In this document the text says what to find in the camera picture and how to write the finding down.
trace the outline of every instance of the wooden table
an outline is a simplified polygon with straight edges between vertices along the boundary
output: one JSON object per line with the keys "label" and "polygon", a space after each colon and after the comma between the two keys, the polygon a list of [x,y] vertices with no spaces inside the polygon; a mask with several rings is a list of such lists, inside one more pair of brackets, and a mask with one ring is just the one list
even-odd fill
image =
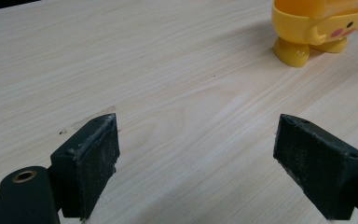
{"label": "wooden table", "polygon": [[[0,10],[0,181],[117,113],[89,223],[328,223],[272,158],[281,113],[358,148],[358,33],[302,68],[271,1],[44,0]],[[351,222],[357,223],[358,211]],[[64,219],[62,223],[79,223]]]}

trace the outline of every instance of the table surface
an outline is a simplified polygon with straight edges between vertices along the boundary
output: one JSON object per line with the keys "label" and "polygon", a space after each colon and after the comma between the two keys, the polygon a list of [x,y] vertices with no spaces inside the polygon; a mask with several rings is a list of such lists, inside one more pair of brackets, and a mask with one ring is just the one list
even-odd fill
{"label": "table surface", "polygon": [[[272,158],[280,114],[358,148],[358,33],[302,68],[271,1],[44,0],[0,10],[0,181],[116,113],[88,223],[328,223]],[[351,221],[357,223],[355,210]],[[62,223],[79,223],[63,218]]]}

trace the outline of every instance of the yellow toy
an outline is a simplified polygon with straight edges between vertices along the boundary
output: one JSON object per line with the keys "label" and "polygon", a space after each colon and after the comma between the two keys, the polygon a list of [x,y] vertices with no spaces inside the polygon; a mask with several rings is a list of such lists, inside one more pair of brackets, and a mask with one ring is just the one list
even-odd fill
{"label": "yellow toy", "polygon": [[358,30],[358,0],[274,0],[272,25],[279,36],[276,56],[301,67],[310,48],[331,53],[345,49],[347,36]]}

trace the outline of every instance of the pink cheek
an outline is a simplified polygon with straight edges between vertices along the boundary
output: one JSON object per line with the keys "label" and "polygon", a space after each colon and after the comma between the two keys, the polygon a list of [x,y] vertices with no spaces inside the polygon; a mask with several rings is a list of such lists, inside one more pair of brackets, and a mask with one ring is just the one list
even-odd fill
{"label": "pink cheek", "polygon": [[334,33],[331,34],[331,37],[336,37],[342,33],[342,29],[337,29]]}
{"label": "pink cheek", "polygon": [[351,33],[353,33],[353,31],[354,31],[354,29],[351,29],[351,30],[345,32],[344,34],[342,34],[342,37],[343,37],[343,36],[350,35]]}

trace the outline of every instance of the toy foot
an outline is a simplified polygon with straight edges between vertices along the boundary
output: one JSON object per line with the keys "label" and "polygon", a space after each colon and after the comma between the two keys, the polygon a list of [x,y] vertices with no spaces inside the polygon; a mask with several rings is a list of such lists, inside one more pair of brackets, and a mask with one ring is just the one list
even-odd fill
{"label": "toy foot", "polygon": [[345,49],[346,46],[347,46],[347,37],[340,40],[327,42],[322,45],[311,45],[310,48],[317,49],[323,52],[340,53],[342,50]]}
{"label": "toy foot", "polygon": [[292,67],[302,67],[310,56],[310,47],[278,37],[274,44],[274,52],[281,62]]}

